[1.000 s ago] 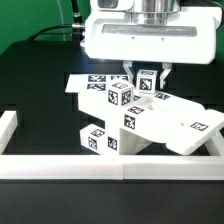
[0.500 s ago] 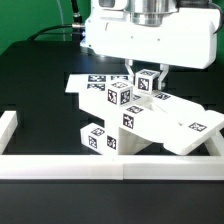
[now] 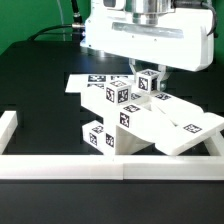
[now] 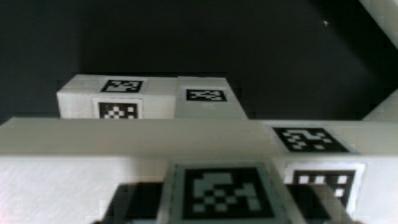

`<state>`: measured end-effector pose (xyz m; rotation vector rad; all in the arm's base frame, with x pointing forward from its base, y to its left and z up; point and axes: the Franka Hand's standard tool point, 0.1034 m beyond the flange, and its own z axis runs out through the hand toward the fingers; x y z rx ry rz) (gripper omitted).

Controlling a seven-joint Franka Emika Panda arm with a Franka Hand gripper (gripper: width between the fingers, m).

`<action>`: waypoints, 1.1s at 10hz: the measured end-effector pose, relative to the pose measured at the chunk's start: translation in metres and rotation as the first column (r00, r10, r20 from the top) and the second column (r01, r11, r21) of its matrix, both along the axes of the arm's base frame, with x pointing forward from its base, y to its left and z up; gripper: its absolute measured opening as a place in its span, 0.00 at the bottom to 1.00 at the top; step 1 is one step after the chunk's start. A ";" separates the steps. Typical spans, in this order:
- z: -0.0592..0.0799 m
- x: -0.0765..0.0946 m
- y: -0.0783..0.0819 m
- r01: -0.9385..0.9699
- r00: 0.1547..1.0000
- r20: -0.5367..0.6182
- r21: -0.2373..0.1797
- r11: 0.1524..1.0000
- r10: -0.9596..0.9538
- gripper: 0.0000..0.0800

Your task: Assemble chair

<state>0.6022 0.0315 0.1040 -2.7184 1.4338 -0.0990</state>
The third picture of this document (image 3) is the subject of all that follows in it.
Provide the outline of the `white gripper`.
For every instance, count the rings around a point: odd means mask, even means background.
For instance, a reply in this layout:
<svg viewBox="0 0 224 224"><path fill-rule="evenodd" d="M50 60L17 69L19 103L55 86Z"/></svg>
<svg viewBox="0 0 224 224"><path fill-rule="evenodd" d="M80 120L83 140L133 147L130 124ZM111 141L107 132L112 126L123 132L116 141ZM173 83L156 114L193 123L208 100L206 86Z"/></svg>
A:
<svg viewBox="0 0 224 224"><path fill-rule="evenodd" d="M85 22L87 48L129 58L136 79L135 59L158 66L157 89L166 89L167 67L200 71L213 61L212 12L177 8L158 18L155 26L135 24L124 11L96 8Z"/></svg>

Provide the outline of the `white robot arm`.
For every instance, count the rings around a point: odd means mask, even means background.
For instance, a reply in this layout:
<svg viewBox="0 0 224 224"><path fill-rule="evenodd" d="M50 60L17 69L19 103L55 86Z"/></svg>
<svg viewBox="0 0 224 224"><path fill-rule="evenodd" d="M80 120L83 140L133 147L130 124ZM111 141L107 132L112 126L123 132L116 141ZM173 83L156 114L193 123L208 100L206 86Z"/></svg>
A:
<svg viewBox="0 0 224 224"><path fill-rule="evenodd" d="M213 61L217 15L206 0L91 0L81 47L156 64L136 74L139 89L159 90L168 67L200 71Z"/></svg>

